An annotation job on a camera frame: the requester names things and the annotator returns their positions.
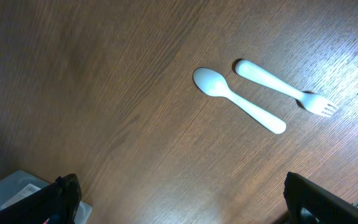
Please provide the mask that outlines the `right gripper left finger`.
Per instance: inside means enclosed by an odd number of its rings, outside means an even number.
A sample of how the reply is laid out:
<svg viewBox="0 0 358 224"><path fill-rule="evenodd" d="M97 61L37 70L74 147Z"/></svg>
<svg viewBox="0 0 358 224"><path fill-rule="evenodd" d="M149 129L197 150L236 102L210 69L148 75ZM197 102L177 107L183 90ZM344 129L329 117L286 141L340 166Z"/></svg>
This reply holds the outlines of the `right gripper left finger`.
<svg viewBox="0 0 358 224"><path fill-rule="evenodd" d="M54 183L0 211L0 224L74 224L81 201L76 174Z"/></svg>

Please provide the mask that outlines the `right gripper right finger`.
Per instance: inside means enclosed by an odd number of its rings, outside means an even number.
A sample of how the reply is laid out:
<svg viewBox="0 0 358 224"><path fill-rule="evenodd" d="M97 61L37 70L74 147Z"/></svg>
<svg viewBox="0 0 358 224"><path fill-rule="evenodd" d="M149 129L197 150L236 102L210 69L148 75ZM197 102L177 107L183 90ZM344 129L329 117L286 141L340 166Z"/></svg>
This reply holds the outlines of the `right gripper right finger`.
<svg viewBox="0 0 358 224"><path fill-rule="evenodd" d="M290 223L358 223L357 207L300 174L287 174L283 195Z"/></svg>

